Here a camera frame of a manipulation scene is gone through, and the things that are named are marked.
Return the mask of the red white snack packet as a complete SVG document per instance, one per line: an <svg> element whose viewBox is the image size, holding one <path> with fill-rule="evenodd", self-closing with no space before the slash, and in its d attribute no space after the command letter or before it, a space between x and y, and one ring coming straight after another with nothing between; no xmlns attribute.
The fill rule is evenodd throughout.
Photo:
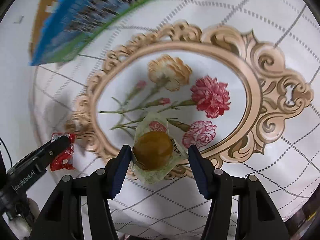
<svg viewBox="0 0 320 240"><path fill-rule="evenodd" d="M73 166L73 153L76 135L73 133L53 133L51 142L54 142L56 139L63 135L69 138L70 145L65 150L63 150L57 157L55 157L55 159L50 163L51 171L75 169L75 167Z"/></svg>

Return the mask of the open cardboard milk box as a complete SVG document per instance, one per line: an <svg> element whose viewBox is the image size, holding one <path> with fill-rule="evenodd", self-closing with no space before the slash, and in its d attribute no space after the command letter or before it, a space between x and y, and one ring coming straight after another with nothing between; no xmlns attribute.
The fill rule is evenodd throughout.
<svg viewBox="0 0 320 240"><path fill-rule="evenodd" d="M160 0L40 0L29 43L29 64L72 61L101 32ZM178 0L180 7L193 0Z"/></svg>

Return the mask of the white wall switch left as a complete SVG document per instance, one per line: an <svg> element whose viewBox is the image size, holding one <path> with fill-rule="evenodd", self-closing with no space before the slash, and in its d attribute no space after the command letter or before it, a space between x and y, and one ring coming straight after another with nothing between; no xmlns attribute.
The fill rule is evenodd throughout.
<svg viewBox="0 0 320 240"><path fill-rule="evenodd" d="M14 24L21 24L23 21L24 16L20 15L14 20Z"/></svg>

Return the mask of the floral white table mat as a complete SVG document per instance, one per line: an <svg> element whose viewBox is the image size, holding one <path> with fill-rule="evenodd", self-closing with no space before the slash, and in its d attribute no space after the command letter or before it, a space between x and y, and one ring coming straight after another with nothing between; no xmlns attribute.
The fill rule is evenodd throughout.
<svg viewBox="0 0 320 240"><path fill-rule="evenodd" d="M35 66L37 138L76 135L89 176L149 112L230 176L256 176L287 220L319 187L319 11L310 0L148 3L72 61Z"/></svg>

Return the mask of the round pastry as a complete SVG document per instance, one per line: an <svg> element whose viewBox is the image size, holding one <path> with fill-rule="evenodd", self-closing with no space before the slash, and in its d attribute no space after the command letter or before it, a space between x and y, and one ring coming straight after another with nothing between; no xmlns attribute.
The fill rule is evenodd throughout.
<svg viewBox="0 0 320 240"><path fill-rule="evenodd" d="M136 128L131 169L144 184L155 184L171 176L188 159L185 149L170 135L166 118L149 112Z"/></svg>

